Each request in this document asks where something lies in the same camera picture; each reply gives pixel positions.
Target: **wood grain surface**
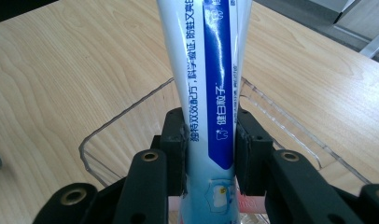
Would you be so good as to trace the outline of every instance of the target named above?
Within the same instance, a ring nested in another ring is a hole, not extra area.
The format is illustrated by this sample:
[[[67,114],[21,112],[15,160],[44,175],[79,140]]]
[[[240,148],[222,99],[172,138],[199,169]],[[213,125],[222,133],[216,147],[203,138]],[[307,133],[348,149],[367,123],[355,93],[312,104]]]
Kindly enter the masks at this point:
[[[62,0],[0,23],[0,223],[101,186],[82,139],[171,77],[155,1]],[[254,4],[244,77],[379,182],[379,64]]]

